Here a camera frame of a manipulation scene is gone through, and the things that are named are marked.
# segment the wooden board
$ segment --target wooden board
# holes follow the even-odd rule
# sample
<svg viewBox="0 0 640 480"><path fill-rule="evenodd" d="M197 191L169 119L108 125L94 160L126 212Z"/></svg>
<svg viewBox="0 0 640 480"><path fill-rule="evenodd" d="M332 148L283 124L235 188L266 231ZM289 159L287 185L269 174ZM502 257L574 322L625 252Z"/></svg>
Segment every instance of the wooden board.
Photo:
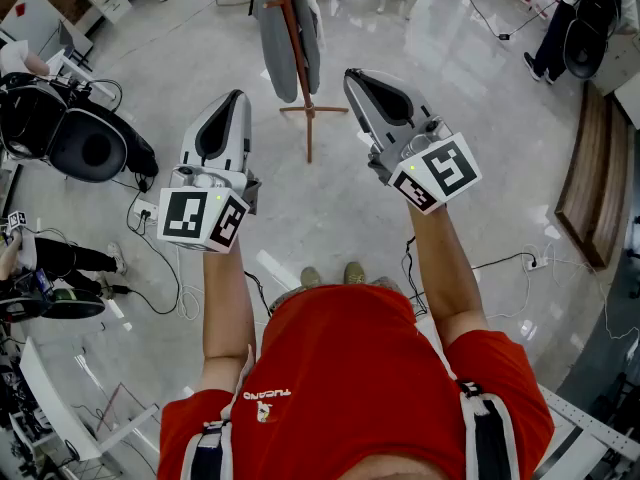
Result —
<svg viewBox="0 0 640 480"><path fill-rule="evenodd" d="M609 122L609 156L602 189L602 202L595 216L593 231L585 243L590 263L606 267L611 260L618 235L627 180L629 126L615 103L611 104Z"/></svg>
<svg viewBox="0 0 640 480"><path fill-rule="evenodd" d="M605 176L607 104L592 83L584 85L580 125L569 172L556 207L558 220L582 244L592 219Z"/></svg>

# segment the white floor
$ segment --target white floor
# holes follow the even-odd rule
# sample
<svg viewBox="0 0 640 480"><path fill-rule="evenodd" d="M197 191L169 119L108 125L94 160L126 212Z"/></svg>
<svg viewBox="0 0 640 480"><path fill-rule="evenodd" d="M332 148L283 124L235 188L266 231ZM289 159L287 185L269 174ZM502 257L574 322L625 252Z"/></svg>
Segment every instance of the white floor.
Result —
<svg viewBox="0 0 640 480"><path fill-rule="evenodd" d="M530 16L515 0L474 1L497 32L511 32ZM98 75L122 84L123 110L135 117L135 127L156 151L161 175L144 199L157 202L178 162L184 130L200 111L221 94L241 89L253 106L249 163L264 182L258 215L243 224L241 244L245 267L261 279L267 301L284 289L256 260L263 250L295 276L312 264L329 282L340 280L348 261L359 260L370 279L388 275L410 294L400 268L404 244L412 236L404 202L367 168L367 147L357 137L353 115L316 119L314 161L307 165L305 120L279 114L281 102L263 75L258 28L247 17L247 5L217 7L213 0L133 4L120 23L105 24L94 36L91 61ZM473 264L516 254L525 244L542 251L549 243L559 258L580 261L553 215L577 131L580 84L568 75L553 87L536 83L522 61L524 51L535 53L544 22L536 19L509 42L499 42L469 0L418 0L410 22L401 17L403 4L394 0L388 0L383 15L376 13L378 0L319 4L327 49L317 105L347 106L342 90L346 68L384 70L414 81L449 127L466 137L484 180L452 202L449 211ZM131 182L128 176L121 180ZM134 195L113 183L91 186L30 165L14 207L27 211L29 219L41 217L43 227L57 227L81 245L104 250L109 241L118 241L129 262L130 286L159 310L168 310L176 297L170 272L125 226ZM175 265L175 248L156 245ZM202 287L200 255L182 251L181 266L183 282ZM598 281L584 270L569 281L574 268L556 266L564 286L554 282L550 267L533 272L528 297L518 259L478 272L488 315L511 315L527 303L517 316L490 322L526 347L539 381L552 389L576 360L602 307ZM599 275L605 291L611 275ZM267 316L251 282L250 289L261 334ZM48 360L68 403L104 409L120 382L145 406L163 406L188 394L201 367L202 317L191 322L175 312L158 316L136 295L117 303L123 317L106 311L94 319L112 325L82 339L86 352L81 358ZM27 326L40 342L97 327L90 321L43 319ZM107 421L140 410L121 391ZM78 411L88 423L97 423L85 409ZM158 424L146 423L140 435L147 442L140 436L131 442L155 467ZM153 477L132 450L117 446L113 457L126 478Z"/></svg>

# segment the red t-shirt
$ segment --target red t-shirt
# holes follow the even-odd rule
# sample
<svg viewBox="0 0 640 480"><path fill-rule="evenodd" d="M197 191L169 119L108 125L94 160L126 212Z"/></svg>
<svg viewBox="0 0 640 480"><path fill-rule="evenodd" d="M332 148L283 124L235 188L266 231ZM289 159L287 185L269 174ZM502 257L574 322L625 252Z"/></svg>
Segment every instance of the red t-shirt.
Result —
<svg viewBox="0 0 640 480"><path fill-rule="evenodd" d="M284 302L231 413L234 478L337 478L372 454L402 454L465 478L460 390L416 329L409 301L367 285L325 286ZM445 351L459 378L502 398L521 478L553 434L524 349L472 331ZM208 390L162 415L159 480L177 480L189 440L220 419L231 393Z"/></svg>

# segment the wooden coat stand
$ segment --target wooden coat stand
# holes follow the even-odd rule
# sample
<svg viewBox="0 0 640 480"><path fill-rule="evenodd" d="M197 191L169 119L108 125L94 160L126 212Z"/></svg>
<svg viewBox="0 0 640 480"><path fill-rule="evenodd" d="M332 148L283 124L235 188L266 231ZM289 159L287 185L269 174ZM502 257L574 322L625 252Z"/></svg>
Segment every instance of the wooden coat stand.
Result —
<svg viewBox="0 0 640 480"><path fill-rule="evenodd" d="M289 38L291 39L291 46L293 47L293 54L296 58L296 69L298 71L298 78L300 79L300 87L302 87L302 95L304 96L304 107L283 107L280 112L304 112L307 114L307 163L311 163L312 159L312 140L313 140L313 119L316 117L316 111L319 112L349 112L348 108L344 107L315 107L311 101L311 94L309 93L309 81L307 80L307 73L304 69L304 53L302 52L302 46L300 45L300 38L298 36L298 24L293 12L293 5L291 0L276 0L275 2L267 2L266 8L280 6L282 13L284 14L284 21L287 24L287 30L289 31Z"/></svg>

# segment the electrical outlet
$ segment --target electrical outlet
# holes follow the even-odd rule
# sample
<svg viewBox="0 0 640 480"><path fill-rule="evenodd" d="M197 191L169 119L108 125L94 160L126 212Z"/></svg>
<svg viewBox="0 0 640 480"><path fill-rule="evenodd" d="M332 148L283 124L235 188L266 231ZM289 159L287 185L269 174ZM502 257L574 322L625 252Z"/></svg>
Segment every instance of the electrical outlet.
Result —
<svg viewBox="0 0 640 480"><path fill-rule="evenodd" d="M136 199L136 203L133 205L133 213L137 217L140 217L143 210L150 213L149 217L147 217L148 223L158 222L158 207L155 204L148 203L142 199Z"/></svg>
<svg viewBox="0 0 640 480"><path fill-rule="evenodd" d="M533 260L529 260L526 263L527 270L531 272L532 270L538 270L546 267L549 264L549 258L538 258L536 259L536 266L533 266Z"/></svg>

